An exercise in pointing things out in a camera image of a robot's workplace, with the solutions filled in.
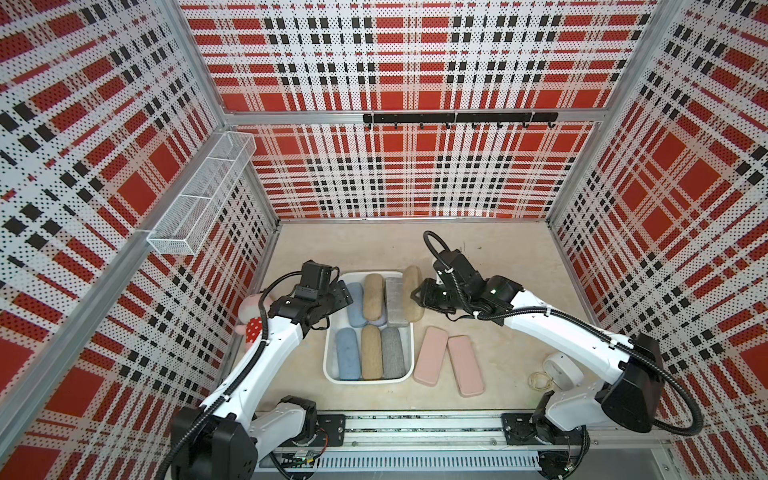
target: rubber band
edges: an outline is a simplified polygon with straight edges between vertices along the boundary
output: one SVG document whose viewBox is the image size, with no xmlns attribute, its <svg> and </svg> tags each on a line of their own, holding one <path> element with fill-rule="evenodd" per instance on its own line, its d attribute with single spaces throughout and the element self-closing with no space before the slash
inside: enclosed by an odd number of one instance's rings
<svg viewBox="0 0 768 480">
<path fill-rule="evenodd" d="M 547 384 L 542 387 L 537 387 L 534 383 L 534 378 L 542 376 L 547 379 Z M 536 390 L 537 392 L 546 392 L 552 387 L 552 377 L 549 376 L 546 372 L 533 372 L 531 375 L 528 376 L 528 388 L 531 390 Z"/>
</svg>

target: beige floor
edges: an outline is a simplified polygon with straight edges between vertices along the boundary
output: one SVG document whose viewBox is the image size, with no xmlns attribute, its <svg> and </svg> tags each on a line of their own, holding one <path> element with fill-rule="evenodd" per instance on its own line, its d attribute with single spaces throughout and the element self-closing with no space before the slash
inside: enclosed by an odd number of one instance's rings
<svg viewBox="0 0 768 480">
<path fill-rule="evenodd" d="M 432 257 L 422 232 L 433 230 L 451 248 L 459 248 L 488 278 L 502 275 L 521 283 L 560 310 L 587 319 L 551 235 L 543 223 L 385 223 L 283 225 L 264 285 L 279 275 L 298 270 L 312 259 L 338 266 L 342 273 L 364 270 L 404 270 L 415 264 L 422 275 L 434 277 Z M 276 289 L 288 293 L 293 284 Z M 458 394 L 450 359 L 446 355 L 438 385 L 430 388 L 408 378 L 380 386 L 342 386 L 323 375 L 325 332 L 310 332 L 283 364 L 266 391 L 259 410 L 272 409 L 286 395 L 312 399 L 321 410 L 406 409 L 532 409 L 541 393 L 528 388 L 526 379 L 541 370 L 541 362 L 554 352 L 550 346 L 524 333 L 490 322 L 459 320 L 451 323 L 427 310 L 414 325 L 418 358 L 424 331 L 435 325 L 449 335 L 469 335 L 475 347 L 485 393 L 465 399 Z"/>
</svg>

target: mounting plate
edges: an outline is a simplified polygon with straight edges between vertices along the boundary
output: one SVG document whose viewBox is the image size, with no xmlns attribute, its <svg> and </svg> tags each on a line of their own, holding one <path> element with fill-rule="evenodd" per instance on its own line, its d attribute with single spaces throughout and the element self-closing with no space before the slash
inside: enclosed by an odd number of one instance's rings
<svg viewBox="0 0 768 480">
<path fill-rule="evenodd" d="M 507 445 L 544 445 L 536 439 L 531 413 L 502 413 L 502 430 Z M 581 445 L 581 430 L 573 429 L 554 438 L 555 445 Z"/>
<path fill-rule="evenodd" d="M 318 415 L 317 423 L 320 428 L 328 433 L 328 446 L 340 447 L 344 444 L 344 428 L 346 417 L 344 415 Z M 317 432 L 315 438 L 306 445 L 297 445 L 291 440 L 281 443 L 281 447 L 323 447 L 326 444 L 326 437 L 322 432 Z"/>
</svg>

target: black cable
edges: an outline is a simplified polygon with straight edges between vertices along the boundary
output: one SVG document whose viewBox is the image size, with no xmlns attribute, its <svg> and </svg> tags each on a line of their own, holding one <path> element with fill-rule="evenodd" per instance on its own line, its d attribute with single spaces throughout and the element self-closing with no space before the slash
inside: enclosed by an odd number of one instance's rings
<svg viewBox="0 0 768 480">
<path fill-rule="evenodd" d="M 283 466 L 280 464 L 280 462 L 277 461 L 275 452 L 270 452 L 270 459 L 272 460 L 272 463 L 275 464 L 275 468 L 277 468 L 277 471 L 283 476 L 283 478 L 285 478 L 286 480 L 293 480 L 293 475 L 288 475 L 288 472 L 286 472 Z M 308 476 L 304 477 L 304 480 L 311 478 L 312 475 L 315 475 L 315 472 L 312 472 Z"/>
<path fill-rule="evenodd" d="M 328 327 L 331 326 L 331 319 L 327 315 L 324 316 L 323 318 L 326 319 L 326 325 L 325 326 L 319 326 L 317 328 L 311 326 L 310 330 L 318 330 L 318 331 L 328 330 Z"/>
<path fill-rule="evenodd" d="M 254 365 L 256 365 L 256 362 L 261 357 L 262 352 L 266 348 L 267 339 L 270 334 L 269 330 L 269 322 L 268 317 L 266 316 L 266 309 L 264 308 L 264 299 L 270 294 L 273 288 L 277 286 L 278 283 L 282 282 L 286 278 L 289 278 L 291 276 L 297 276 L 301 275 L 301 272 L 291 272 L 286 273 L 285 275 L 281 276 L 274 282 L 272 282 L 266 289 L 264 289 L 263 293 L 261 294 L 261 297 L 259 298 L 259 313 L 261 314 L 262 322 L 261 322 L 261 342 L 259 343 L 259 346 L 257 347 L 256 353 L 253 354 L 253 357 L 251 357 L 248 364 L 245 366 L 245 368 L 240 372 L 240 374 L 235 378 L 235 380 L 232 381 L 232 383 L 227 387 L 226 390 L 224 390 L 224 393 L 222 396 L 216 399 L 215 402 L 213 402 L 207 409 L 205 409 L 205 412 L 195 420 L 195 422 L 192 424 L 192 426 L 187 430 L 187 433 L 185 433 L 181 439 L 176 443 L 176 445 L 173 445 L 170 448 L 170 451 L 167 455 L 165 455 L 165 458 L 163 458 L 162 463 L 160 463 L 160 466 L 157 468 L 157 474 L 155 475 L 156 480 L 165 480 L 165 474 L 170 468 L 170 464 L 173 463 L 174 458 L 176 458 L 176 455 L 181 451 L 181 449 L 184 447 L 184 445 L 189 442 L 192 438 L 197 436 L 198 433 L 200 433 L 200 430 L 203 426 L 208 422 L 210 417 L 213 415 L 213 413 L 224 403 L 226 400 L 226 397 L 232 395 L 232 393 L 235 391 L 235 389 L 238 387 L 238 385 L 245 379 L 245 377 L 248 376 L 251 369 Z"/>
<path fill-rule="evenodd" d="M 547 452 L 548 454 L 554 454 L 554 455 L 562 455 L 565 458 L 565 467 L 568 469 L 563 475 L 558 475 L 556 478 L 550 478 L 547 476 L 544 470 L 539 470 L 538 473 L 542 477 L 546 478 L 547 480 L 565 480 L 566 478 L 573 475 L 574 472 L 576 472 L 576 469 L 579 468 L 579 465 L 584 461 L 584 457 L 587 456 L 587 453 L 589 452 L 589 446 L 591 445 L 591 440 L 589 437 L 589 432 L 587 431 L 587 426 L 582 425 L 581 426 L 581 450 L 579 450 L 578 455 L 576 455 L 576 460 L 574 464 L 569 468 L 568 465 L 571 462 L 571 447 L 568 446 L 568 453 L 555 453 L 555 452 Z"/>
<path fill-rule="evenodd" d="M 573 472 L 576 472 L 576 468 L 581 465 L 581 462 L 584 460 L 584 457 L 587 456 L 587 452 L 589 452 L 589 446 L 591 445 L 591 440 L 589 438 L 589 432 L 587 432 L 587 426 L 582 425 L 581 426 L 581 451 L 578 453 L 578 457 L 576 457 L 576 462 L 574 463 L 573 468 L 571 468 L 568 473 L 563 475 L 563 479 L 570 477 Z"/>
<path fill-rule="evenodd" d="M 426 243 L 427 248 L 432 253 L 432 255 L 445 267 L 445 270 L 448 271 L 451 280 L 453 281 L 453 287 L 456 291 L 456 294 L 458 296 L 458 301 L 461 303 L 462 308 L 467 313 L 473 313 L 476 310 L 471 310 L 471 306 L 469 305 L 469 302 L 464 297 L 464 292 L 462 292 L 462 289 L 458 287 L 458 279 L 456 278 L 456 274 L 453 271 L 453 269 L 450 268 L 450 266 L 437 254 L 435 248 L 432 246 L 432 242 L 429 240 L 429 238 L 432 237 L 436 239 L 440 245 L 442 245 L 443 248 L 450 251 L 448 248 L 448 245 L 443 241 L 442 238 L 440 238 L 436 233 L 427 230 L 423 234 L 424 243 Z M 527 315 L 531 313 L 543 313 L 545 315 L 554 315 L 558 318 L 561 318 L 563 320 L 567 320 L 568 322 L 573 323 L 576 326 L 581 327 L 582 329 L 587 330 L 592 335 L 596 336 L 598 339 L 606 342 L 611 343 L 612 338 L 604 333 L 602 330 L 597 329 L 593 327 L 592 325 L 589 325 L 588 323 L 582 322 L 581 320 L 577 319 L 574 316 L 571 316 L 565 312 L 561 312 L 560 310 L 550 310 L 547 308 L 544 308 L 542 306 L 530 306 L 515 310 L 507 310 L 502 313 L 496 313 L 492 315 L 488 314 L 478 314 L 476 317 L 474 315 L 464 315 L 460 316 L 458 319 L 462 318 L 477 318 L 480 320 L 495 320 L 495 319 L 504 319 L 509 316 L 517 316 L 517 315 Z M 704 425 L 703 416 L 701 415 L 701 409 L 699 408 L 698 404 L 696 403 L 696 400 L 683 388 L 683 386 L 673 378 L 673 376 L 668 373 L 667 371 L 660 368 L 655 362 L 652 362 L 650 359 L 648 359 L 646 356 L 637 353 L 629 346 L 624 345 L 623 343 L 616 343 L 614 345 L 614 348 L 619 349 L 621 352 L 626 353 L 633 359 L 637 360 L 639 363 L 642 363 L 644 366 L 646 366 L 648 369 L 655 372 L 657 375 L 659 375 L 664 381 L 670 384 L 672 389 L 677 392 L 677 394 L 683 399 L 683 402 L 685 402 L 685 405 L 688 407 L 688 410 L 690 411 L 691 416 L 691 424 L 690 426 L 686 428 L 677 427 L 674 425 L 670 425 L 666 422 L 662 422 L 659 419 L 654 419 L 654 425 L 662 430 L 666 430 L 669 433 L 673 433 L 675 435 L 683 435 L 683 436 L 693 436 L 697 435 L 699 432 L 701 432 L 701 429 Z"/>
<path fill-rule="evenodd" d="M 508 313 L 504 313 L 503 314 L 504 316 L 499 318 L 505 318 L 507 316 L 528 315 L 531 313 L 546 314 L 547 309 L 544 308 L 543 306 L 530 306 L 530 307 L 512 310 L 511 312 L 508 312 Z M 568 315 L 567 313 L 561 312 L 560 310 L 552 310 L 549 314 L 554 315 L 563 320 L 567 320 L 568 322 L 571 322 L 574 325 L 577 325 L 582 329 L 587 330 L 589 333 L 596 336 L 598 339 L 603 340 L 606 343 L 611 342 L 611 337 L 608 334 L 604 333 L 602 330 L 599 330 L 593 327 L 588 323 L 582 322 L 581 320 L 577 319 L 574 316 Z M 696 400 L 694 400 L 694 398 L 683 388 L 683 386 L 680 383 L 677 382 L 677 380 L 674 379 L 674 377 L 669 372 L 660 368 L 655 362 L 648 359 L 645 355 L 636 352 L 634 349 L 624 345 L 623 343 L 616 343 L 614 345 L 614 348 L 620 350 L 621 352 L 626 353 L 633 359 L 637 360 L 639 363 L 642 363 L 648 369 L 652 370 L 657 375 L 659 375 L 662 379 L 664 379 L 665 382 L 669 383 L 672 389 L 675 392 L 677 392 L 677 394 L 683 399 L 683 402 L 685 403 L 685 405 L 688 407 L 688 410 L 690 411 L 690 416 L 692 418 L 691 424 L 686 428 L 670 425 L 666 422 L 662 422 L 659 419 L 654 419 L 655 426 L 657 426 L 662 430 L 666 430 L 669 433 L 673 433 L 675 435 L 682 435 L 682 436 L 693 436 L 701 432 L 701 429 L 704 426 L 704 419 L 703 419 L 703 416 L 701 415 L 701 409 L 699 408 L 699 405 L 696 403 Z"/>
</svg>

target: plaid wall panel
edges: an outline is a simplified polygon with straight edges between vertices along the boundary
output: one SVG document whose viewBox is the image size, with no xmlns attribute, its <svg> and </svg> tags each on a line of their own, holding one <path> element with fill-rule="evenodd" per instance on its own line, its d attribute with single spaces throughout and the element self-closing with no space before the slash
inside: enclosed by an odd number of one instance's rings
<svg viewBox="0 0 768 480">
<path fill-rule="evenodd" d="M 766 65 L 765 2 L 685 2 L 555 226 L 602 325 L 660 339 L 702 405 L 694 478 L 768 470 Z"/>
<path fill-rule="evenodd" d="M 180 3 L 230 111 L 602 107 L 657 4 Z"/>
<path fill-rule="evenodd" d="M 591 124 L 240 129 L 282 218 L 544 218 Z"/>
<path fill-rule="evenodd" d="M 212 127 L 154 3 L 0 23 L 1 401 Z"/>
<path fill-rule="evenodd" d="M 0 479 L 151 478 L 170 448 L 171 416 L 216 385 L 269 234 L 239 180 L 202 253 L 151 254 Z"/>
</svg>

